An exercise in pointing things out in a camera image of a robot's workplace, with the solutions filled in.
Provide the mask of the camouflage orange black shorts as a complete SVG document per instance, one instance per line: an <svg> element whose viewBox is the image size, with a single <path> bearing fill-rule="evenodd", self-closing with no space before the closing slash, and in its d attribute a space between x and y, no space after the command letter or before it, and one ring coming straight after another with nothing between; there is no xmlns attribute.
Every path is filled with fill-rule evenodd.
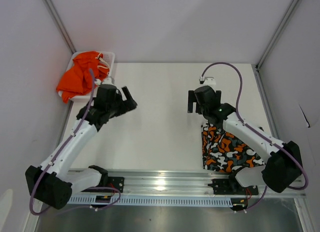
<svg viewBox="0 0 320 232"><path fill-rule="evenodd" d="M201 125L203 169L228 173L264 165L263 159L242 140L205 122Z"/></svg>

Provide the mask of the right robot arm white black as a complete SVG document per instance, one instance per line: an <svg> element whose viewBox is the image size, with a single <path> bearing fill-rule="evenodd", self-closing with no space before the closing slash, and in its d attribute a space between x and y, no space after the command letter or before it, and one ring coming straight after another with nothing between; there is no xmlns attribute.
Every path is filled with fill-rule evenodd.
<svg viewBox="0 0 320 232"><path fill-rule="evenodd" d="M228 181L231 192L238 194L248 186L264 185L281 193L287 188L293 189L292 183L306 174L300 148L296 143L285 143L246 122L234 106L221 102L219 90L208 85L189 90L187 111L201 114L208 122L231 133L263 160L263 166L242 168L234 172Z"/></svg>

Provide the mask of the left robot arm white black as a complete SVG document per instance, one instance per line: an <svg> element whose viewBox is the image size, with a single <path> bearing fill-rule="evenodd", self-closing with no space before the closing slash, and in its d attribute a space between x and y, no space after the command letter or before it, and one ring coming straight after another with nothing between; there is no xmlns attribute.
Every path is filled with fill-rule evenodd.
<svg viewBox="0 0 320 232"><path fill-rule="evenodd" d="M68 175L68 171L86 144L109 120L137 106L126 86L118 89L112 84L100 85L96 95L79 110L67 139L38 167L31 165L26 170L30 199L61 209L74 194L87 189L105 191L109 185L106 169L91 165L77 175Z"/></svg>

